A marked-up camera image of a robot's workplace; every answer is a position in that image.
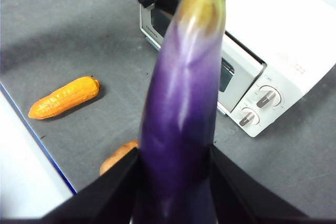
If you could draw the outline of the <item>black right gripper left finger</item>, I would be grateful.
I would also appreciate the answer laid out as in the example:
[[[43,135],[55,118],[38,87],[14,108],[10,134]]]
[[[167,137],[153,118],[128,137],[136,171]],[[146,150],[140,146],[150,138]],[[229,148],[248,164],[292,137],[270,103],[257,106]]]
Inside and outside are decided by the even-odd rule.
[[[10,223],[129,223],[139,179],[139,151],[133,148],[89,186],[46,215]]]

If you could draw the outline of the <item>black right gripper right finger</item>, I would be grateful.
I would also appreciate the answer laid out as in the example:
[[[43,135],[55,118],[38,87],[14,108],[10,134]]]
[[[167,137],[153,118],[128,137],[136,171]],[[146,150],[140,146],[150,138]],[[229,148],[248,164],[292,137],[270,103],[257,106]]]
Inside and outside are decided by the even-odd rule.
[[[219,223],[316,223],[256,182],[215,146],[209,149],[210,185]]]

